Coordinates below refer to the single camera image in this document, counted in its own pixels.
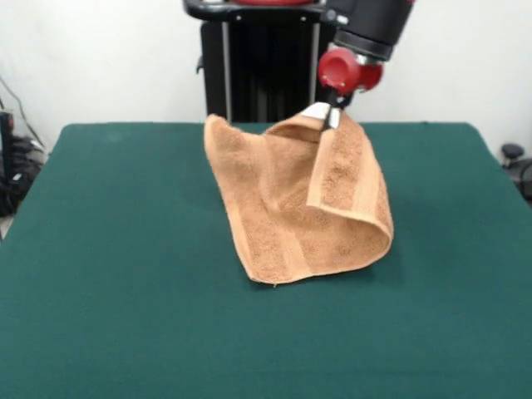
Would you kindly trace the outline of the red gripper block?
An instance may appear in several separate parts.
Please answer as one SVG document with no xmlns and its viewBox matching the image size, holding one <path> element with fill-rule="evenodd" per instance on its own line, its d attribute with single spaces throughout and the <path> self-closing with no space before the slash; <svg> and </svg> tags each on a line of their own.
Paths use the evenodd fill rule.
<svg viewBox="0 0 532 399">
<path fill-rule="evenodd" d="M 345 47 L 327 50 L 318 63 L 318 80 L 323 86 L 331 88 L 322 132 L 333 128 L 335 107 L 344 110 L 348 106 L 348 95 L 337 93 L 370 91 L 379 84 L 382 75 L 383 65 L 378 60 Z"/>
</svg>

